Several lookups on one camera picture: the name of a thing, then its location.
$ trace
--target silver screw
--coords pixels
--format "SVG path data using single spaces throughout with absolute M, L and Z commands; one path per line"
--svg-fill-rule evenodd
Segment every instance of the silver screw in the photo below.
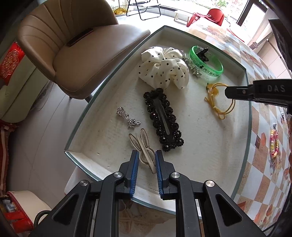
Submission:
M 81 187 L 84 187 L 84 186 L 86 186 L 88 184 L 88 181 L 87 180 L 81 180 L 80 182 L 79 182 L 79 185 L 81 186 Z
M 178 172 L 173 172 L 173 173 L 171 173 L 171 177 L 177 179 L 177 178 L 180 177 L 180 173 L 178 173 Z
M 121 173 L 121 172 L 115 172 L 114 173 L 114 177 L 115 178 L 120 178 L 120 177 L 122 177 L 123 176 L 123 174 Z
M 208 187 L 214 187 L 215 183 L 212 180 L 208 180 L 208 181 L 206 181 L 206 185 Z

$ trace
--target black cable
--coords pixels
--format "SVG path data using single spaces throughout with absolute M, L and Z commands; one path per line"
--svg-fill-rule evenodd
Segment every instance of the black cable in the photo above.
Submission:
M 34 219 L 34 229 L 38 226 L 40 218 L 41 218 L 43 215 L 45 215 L 45 214 L 49 214 L 49 213 L 50 213 L 49 210 L 43 210 L 43 211 L 39 212 L 39 213 L 36 215 L 36 218 Z

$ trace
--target bunny ear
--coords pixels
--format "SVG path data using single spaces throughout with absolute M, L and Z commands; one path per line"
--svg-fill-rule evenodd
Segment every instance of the bunny ear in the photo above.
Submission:
M 148 135 L 147 135 L 145 129 L 143 129 L 143 128 L 141 128 L 140 137 L 141 137 L 141 140 L 143 141 L 145 147 L 148 148 L 149 147 L 149 139 L 148 139 Z
M 129 133 L 129 139 L 130 139 L 132 145 L 136 148 L 136 150 L 141 151 L 141 147 L 139 145 L 139 142 L 138 142 L 137 138 L 135 138 L 132 133 Z

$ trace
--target green bracelet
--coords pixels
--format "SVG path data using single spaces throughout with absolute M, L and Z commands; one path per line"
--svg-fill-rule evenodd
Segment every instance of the green bracelet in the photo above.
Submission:
M 196 52 L 200 48 L 198 46 L 193 46 L 189 52 L 189 57 L 193 61 L 193 63 L 200 68 L 200 72 L 203 72 L 204 74 L 207 74 L 207 79 L 216 79 L 223 73 L 223 66 L 222 63 L 219 61 L 219 59 L 209 52 L 205 53 L 206 57 L 209 59 L 210 62 L 212 62 L 214 68 L 209 67 L 207 64 L 205 64 L 199 57 L 196 55 Z

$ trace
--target white polka dot scrunchie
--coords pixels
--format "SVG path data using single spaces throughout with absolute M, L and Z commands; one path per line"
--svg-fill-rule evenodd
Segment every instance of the white polka dot scrunchie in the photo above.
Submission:
M 151 47 L 141 54 L 139 77 L 154 89 L 166 89 L 172 81 L 183 89 L 189 82 L 189 69 L 178 49 Z

